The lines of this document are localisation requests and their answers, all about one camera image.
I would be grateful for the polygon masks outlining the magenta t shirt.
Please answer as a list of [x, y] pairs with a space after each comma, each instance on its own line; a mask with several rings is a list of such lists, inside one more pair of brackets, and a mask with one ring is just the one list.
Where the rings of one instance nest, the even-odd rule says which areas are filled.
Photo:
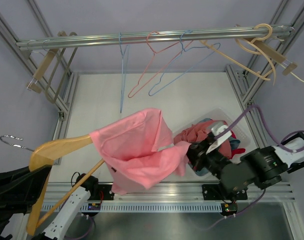
[[231, 146], [231, 158], [233, 158], [235, 155], [240, 155], [246, 152], [245, 148], [240, 147], [241, 141], [236, 138], [234, 133], [232, 133], [232, 135], [229, 137], [229, 143]]

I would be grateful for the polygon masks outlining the salmon pink t shirt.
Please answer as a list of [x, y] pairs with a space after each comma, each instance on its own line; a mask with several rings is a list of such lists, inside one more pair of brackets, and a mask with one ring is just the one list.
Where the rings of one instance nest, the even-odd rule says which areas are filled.
[[[201, 142], [207, 137], [206, 129], [216, 123], [218, 120], [208, 120], [191, 125], [189, 128], [183, 130], [181, 133], [174, 137], [174, 144], [185, 141], [189, 143]], [[232, 158], [232, 149], [229, 140], [226, 140], [220, 147], [219, 152], [227, 157]]]

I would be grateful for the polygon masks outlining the wooden hanger with shirt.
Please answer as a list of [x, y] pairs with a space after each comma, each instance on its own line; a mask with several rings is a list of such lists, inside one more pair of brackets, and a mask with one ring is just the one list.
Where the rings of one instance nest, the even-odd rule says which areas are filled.
[[[83, 135], [74, 138], [57, 139], [47, 142], [39, 146], [36, 150], [32, 152], [30, 157], [30, 162], [28, 168], [30, 171], [36, 170], [45, 165], [54, 164], [54, 161], [71, 153], [80, 148], [83, 148], [92, 143], [90, 135]], [[71, 190], [66, 193], [62, 199], [60, 199], [43, 217], [40, 217], [40, 210], [45, 197], [45, 192], [48, 184], [48, 179], [45, 180], [45, 186], [40, 194], [40, 200], [32, 206], [31, 212], [27, 213], [29, 215], [28, 222], [26, 224], [26, 232], [32, 235], [33, 238], [42, 233], [50, 223], [55, 219], [59, 213], [61, 206], [59, 204], [66, 203], [67, 199], [71, 196], [76, 189], [81, 186], [92, 174], [104, 163], [104, 160], [100, 160], [88, 173], [82, 175], [77, 183], [71, 188]]]

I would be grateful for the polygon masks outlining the light pink t shirt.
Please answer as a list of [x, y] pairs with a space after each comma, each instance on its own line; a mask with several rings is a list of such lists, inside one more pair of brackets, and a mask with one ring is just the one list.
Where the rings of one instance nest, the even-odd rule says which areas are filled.
[[186, 173], [190, 144], [174, 143], [157, 108], [146, 108], [90, 134], [120, 195], [152, 188], [171, 174]]

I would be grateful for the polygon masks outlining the light blue wire hanger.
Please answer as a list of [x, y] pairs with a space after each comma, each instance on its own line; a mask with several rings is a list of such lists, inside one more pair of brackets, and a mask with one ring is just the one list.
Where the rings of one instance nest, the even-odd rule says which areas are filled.
[[[212, 50], [210, 47], [205, 46], [201, 43], [195, 43], [194, 40], [191, 40], [188, 43], [183, 43], [183, 37], [187, 34], [193, 33], [192, 30], [184, 31], [179, 37], [179, 44], [181, 45], [180, 52], [177, 57], [170, 61], [167, 67], [161, 73], [159, 79], [155, 82], [155, 84], [151, 87], [148, 92], [150, 97], [154, 97], [155, 95], [162, 92], [164, 89], [168, 88], [179, 78], [183, 77], [185, 74], [195, 70], [196, 67], [199, 67], [202, 63], [204, 63], [208, 58], [214, 55], [216, 52]], [[169, 73], [173, 73], [174, 67], [178, 67], [179, 64], [183, 62], [183, 60], [187, 60], [187, 57], [192, 57], [193, 54], [196, 54], [196, 60], [191, 60], [191, 63], [187, 63], [187, 66], [184, 66], [179, 73], [170, 77], [170, 79], [165, 79]]]

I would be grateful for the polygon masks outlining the pink wire hanger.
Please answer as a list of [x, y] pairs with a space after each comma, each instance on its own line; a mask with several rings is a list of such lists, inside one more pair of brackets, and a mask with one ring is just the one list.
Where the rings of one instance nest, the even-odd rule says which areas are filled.
[[147, 66], [145, 67], [144, 71], [140, 75], [140, 77], [139, 77], [139, 79], [137, 81], [137, 84], [128, 93], [127, 97], [130, 98], [130, 99], [133, 98], [133, 97], [135, 97], [141, 90], [143, 90], [162, 70], [164, 70], [169, 65], [169, 63], [170, 63], [171, 60], [173, 60], [175, 57], [177, 57], [179, 55], [179, 53], [177, 53], [167, 64], [165, 64], [156, 73], [154, 73], [151, 78], [144, 79], [145, 75], [147, 74], [147, 71], [150, 69], [153, 61], [155, 60], [156, 55], [158, 55], [158, 54], [160, 54], [160, 53], [162, 53], [162, 52], [164, 52], [164, 51], [166, 51], [166, 50], [168, 50], [168, 49], [170, 49], [170, 48], [172, 48], [172, 47], [174, 47], [174, 46], [176, 46], [176, 45], [178, 45], [180, 43], [179, 41], [177, 41], [177, 42], [175, 42], [175, 43], [173, 43], [171, 45], [168, 45], [167, 47], [165, 47], [163, 49], [155, 50], [152, 47], [151, 43], [150, 43], [150, 38], [151, 37], [156, 37], [158, 35], [160, 35], [160, 32], [158, 32], [158, 31], [152, 31], [146, 37], [145, 42], [148, 45], [148, 47], [150, 48], [150, 50], [152, 51], [153, 55], [152, 55], [150, 61], [148, 62]]

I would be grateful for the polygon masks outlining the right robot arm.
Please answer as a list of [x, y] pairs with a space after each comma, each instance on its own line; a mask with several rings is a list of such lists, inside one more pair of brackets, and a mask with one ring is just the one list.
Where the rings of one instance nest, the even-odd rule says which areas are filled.
[[235, 202], [247, 199], [248, 186], [265, 190], [282, 181], [282, 173], [292, 173], [304, 167], [304, 134], [295, 132], [278, 146], [257, 148], [231, 162], [217, 149], [208, 152], [210, 140], [193, 143], [187, 158], [194, 172], [208, 170], [219, 181], [202, 185], [203, 198]]

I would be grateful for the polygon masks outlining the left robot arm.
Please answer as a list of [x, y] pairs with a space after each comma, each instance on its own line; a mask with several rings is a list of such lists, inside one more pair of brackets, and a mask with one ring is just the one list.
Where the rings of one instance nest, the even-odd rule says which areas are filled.
[[[32, 206], [37, 200], [40, 200], [41, 190], [45, 186], [45, 180], [50, 170], [51, 166], [45, 165], [33, 171], [24, 167], [0, 173], [0, 240], [12, 238], [12, 235], [1, 236], [12, 215], [30, 213]], [[55, 219], [34, 239], [64, 239], [69, 226], [83, 204], [88, 199], [95, 199], [98, 194], [98, 179], [90, 176], [71, 194], [66, 203], [59, 204], [61, 209]]]

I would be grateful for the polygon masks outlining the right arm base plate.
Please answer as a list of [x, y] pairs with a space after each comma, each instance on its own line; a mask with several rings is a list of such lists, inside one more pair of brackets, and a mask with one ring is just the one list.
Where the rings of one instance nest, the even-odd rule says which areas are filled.
[[248, 195], [245, 190], [237, 192], [227, 192], [220, 184], [203, 184], [202, 185], [203, 199], [223, 200], [223, 201], [238, 201], [247, 200]]

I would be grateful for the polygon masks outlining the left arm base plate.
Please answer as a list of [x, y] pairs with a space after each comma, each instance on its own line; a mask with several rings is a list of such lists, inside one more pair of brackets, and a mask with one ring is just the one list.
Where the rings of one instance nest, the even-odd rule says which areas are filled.
[[114, 193], [112, 192], [111, 184], [95, 184], [90, 189], [90, 201], [112, 201], [114, 200]]

